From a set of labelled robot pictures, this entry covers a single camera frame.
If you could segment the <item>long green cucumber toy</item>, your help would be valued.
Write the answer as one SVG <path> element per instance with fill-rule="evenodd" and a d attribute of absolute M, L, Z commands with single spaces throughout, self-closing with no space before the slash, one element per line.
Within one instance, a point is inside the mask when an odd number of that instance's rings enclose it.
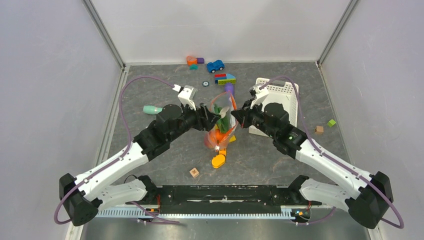
<path fill-rule="evenodd" d="M 220 119 L 216 122 L 219 131 L 222 134 L 227 133 L 231 128 L 230 117 L 227 115 L 227 113 L 231 110 L 230 106 L 222 107 L 214 103 L 213 110 L 216 114 L 220 115 Z"/>

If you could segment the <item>orange pumpkin toy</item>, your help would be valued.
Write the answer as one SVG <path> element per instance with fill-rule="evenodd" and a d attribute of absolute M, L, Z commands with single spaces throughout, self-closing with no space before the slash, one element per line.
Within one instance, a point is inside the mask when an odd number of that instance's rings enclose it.
<path fill-rule="evenodd" d="M 223 149 L 229 144 L 229 134 L 221 133 L 219 129 L 212 129 L 204 137 L 206 147 L 215 149 L 216 147 Z"/>

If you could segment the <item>clear zip bag orange zipper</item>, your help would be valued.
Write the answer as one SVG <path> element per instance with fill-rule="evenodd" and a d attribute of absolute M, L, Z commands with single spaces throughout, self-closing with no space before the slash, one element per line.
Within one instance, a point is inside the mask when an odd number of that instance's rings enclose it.
<path fill-rule="evenodd" d="M 207 148 L 215 152 L 227 148 L 238 126 L 237 120 L 231 114 L 236 108 L 236 101 L 230 91 L 217 95 L 210 102 L 208 110 L 218 114 L 220 119 L 204 137 L 204 145 Z"/>

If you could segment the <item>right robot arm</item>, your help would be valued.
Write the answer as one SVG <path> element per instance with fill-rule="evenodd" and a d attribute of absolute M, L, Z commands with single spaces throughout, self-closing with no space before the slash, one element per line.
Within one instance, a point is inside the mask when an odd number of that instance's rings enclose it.
<path fill-rule="evenodd" d="M 308 139 L 304 131 L 290 123 L 289 113 L 281 103 L 269 103 L 264 110 L 261 105 L 250 104 L 248 100 L 231 112 L 242 128 L 256 127 L 272 138 L 280 153 L 309 165 L 334 182 L 331 185 L 299 176 L 288 191 L 293 203 L 308 200 L 331 205 L 348 212 L 363 227 L 376 228 L 394 201 L 386 174 L 361 170 Z"/>

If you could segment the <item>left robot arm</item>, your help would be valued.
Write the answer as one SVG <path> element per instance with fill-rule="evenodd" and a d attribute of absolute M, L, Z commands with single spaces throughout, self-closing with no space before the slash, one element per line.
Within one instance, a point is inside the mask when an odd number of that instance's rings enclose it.
<path fill-rule="evenodd" d="M 140 200 L 145 204 L 153 203 L 157 190 L 142 179 L 120 185 L 113 185 L 113 182 L 166 152 L 174 140 L 189 130 L 213 130 L 221 118 L 221 112 L 203 103 L 194 108 L 188 104 L 168 104 L 145 129 L 130 137 L 120 152 L 77 176 L 70 173 L 61 176 L 59 206 L 68 214 L 68 222 L 78 227 L 91 221 L 100 211 L 116 205 Z"/>

